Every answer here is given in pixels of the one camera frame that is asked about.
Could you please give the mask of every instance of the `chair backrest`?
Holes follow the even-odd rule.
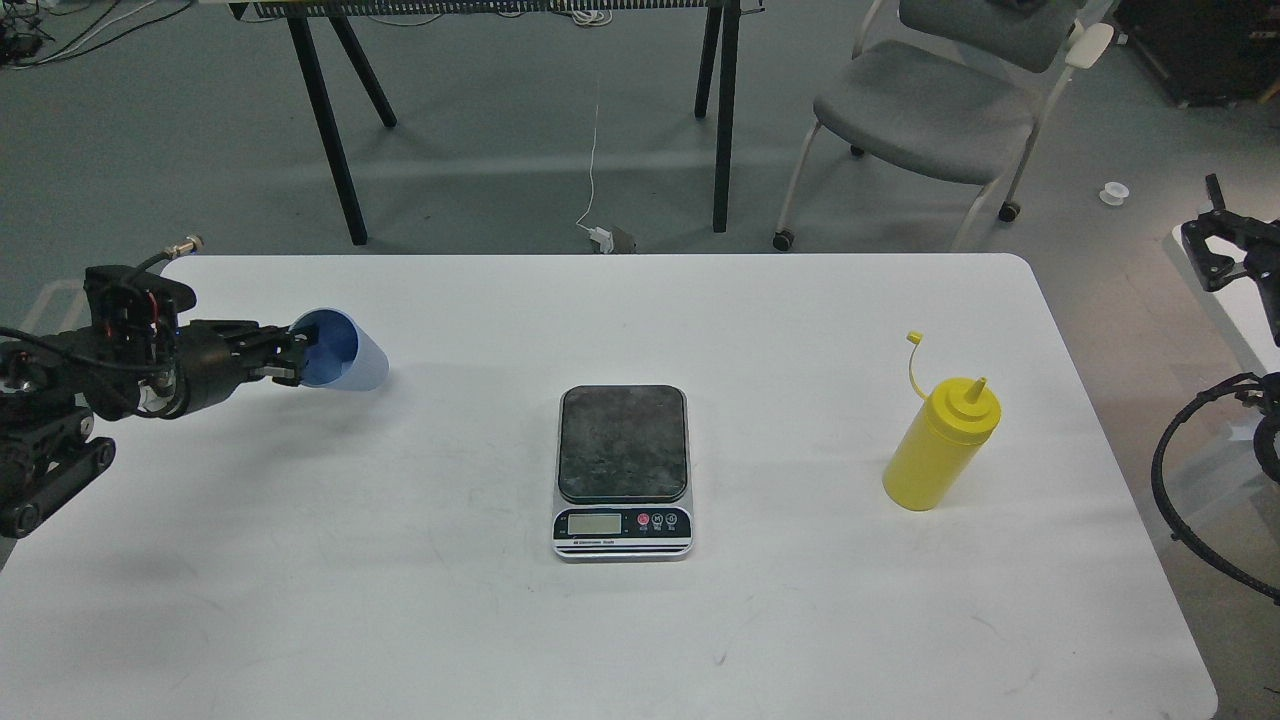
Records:
[[[991,0],[900,0],[906,27],[964,42],[1033,73],[1042,73],[1066,42],[1079,0],[1044,0],[1023,10]]]

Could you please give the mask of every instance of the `gray floor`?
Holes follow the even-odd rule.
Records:
[[[91,56],[3,72],[0,320],[23,323],[46,283],[134,263],[188,232],[211,254],[590,252],[575,220],[589,197],[596,105],[588,224],[627,229],[641,252],[771,252],[809,101],[847,56],[868,4],[774,1],[744,19],[723,234],[710,232],[714,124],[690,113],[696,10],[620,13],[590,31],[550,15],[451,15],[421,28],[356,20],[399,114],[394,131],[315,23],[372,234],[365,249],[348,242],[283,23],[239,24],[197,6]],[[69,38],[96,12],[46,27]],[[1023,217],[977,225],[982,251],[1033,266],[1138,496],[1167,420],[1239,369],[1161,238],[1203,202],[1210,172],[1233,209],[1280,214],[1277,128],[1280,102],[1172,109],[1133,50],[1112,47],[1046,128]],[[1098,201],[1106,181],[1133,190],[1124,208]],[[922,252],[947,247],[973,188],[855,163],[823,136],[801,193],[796,251]],[[40,328],[60,319],[49,310]],[[269,307],[259,319],[287,320]],[[1171,452],[1185,457],[1233,415],[1215,413]],[[1260,493],[1210,537],[1272,583],[1277,501]],[[1219,689],[1217,716],[1280,717],[1280,610],[1181,547],[1162,561]]]

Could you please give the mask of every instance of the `gray chair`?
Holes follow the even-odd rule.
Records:
[[[796,184],[813,138],[822,128],[847,142],[854,158],[869,152],[936,179],[982,186],[951,250],[961,249],[979,208],[1016,161],[998,215],[1012,222],[1020,211],[1014,192],[1044,118],[1071,72],[1092,67],[1111,42],[1110,26],[1100,23],[1084,29],[1079,23],[1082,4],[1083,0],[899,3],[899,19],[908,28],[977,47],[1030,73],[1043,73],[1059,64],[1057,56],[1066,49],[1057,83],[1041,99],[1006,79],[906,42],[884,40],[864,51],[867,35],[884,5],[883,0],[876,0],[859,27],[852,60],[813,102],[817,122],[804,140],[791,176],[773,246],[785,251],[795,242],[788,223]]]

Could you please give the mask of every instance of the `black table leg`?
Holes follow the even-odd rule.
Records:
[[[369,58],[365,56],[365,50],[356,40],[356,31],[351,29],[351,20],[343,15],[329,18],[329,22],[333,24],[333,31],[338,33],[338,40],[342,41],[342,49],[347,51],[347,58],[351,58],[351,64],[356,68],[360,82],[365,85],[369,99],[374,101],[378,117],[383,119],[384,126],[396,127],[396,113],[392,110],[392,104],[387,101],[387,95],[383,92],[383,86],[378,83],[374,69],[369,67]]]
[[[289,23],[289,35],[293,36],[293,49],[298,53],[302,79],[307,83],[311,110],[316,115],[316,127],[320,129],[320,140],[324,141],[324,152],[329,158],[329,170],[333,173],[333,183],[338,188],[338,200],[342,201],[342,214],[347,218],[351,242],[352,245],[365,245],[369,242],[369,232],[365,231],[365,218],[360,213],[356,186],[351,182],[347,155],[342,150],[342,138],[338,137],[338,122],[333,117],[329,92],[324,87],[324,76],[320,73],[320,59],[316,56],[311,28],[307,26],[306,18],[288,18],[285,22]]]
[[[742,0],[730,0],[724,10],[724,37],[721,58],[721,96],[716,109],[716,204],[712,231],[728,228],[728,169],[733,152],[733,91],[737,85],[737,26]]]
[[[698,67],[698,100],[694,117],[707,117],[707,100],[712,94],[712,73],[716,70],[716,46],[719,44],[719,22],[724,8],[707,8],[707,29],[703,32],[703,61]]]

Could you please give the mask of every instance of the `chair seat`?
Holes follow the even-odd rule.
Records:
[[[1021,152],[1036,105],[1020,87],[888,40],[845,65],[813,110],[850,145],[900,168],[987,184]]]

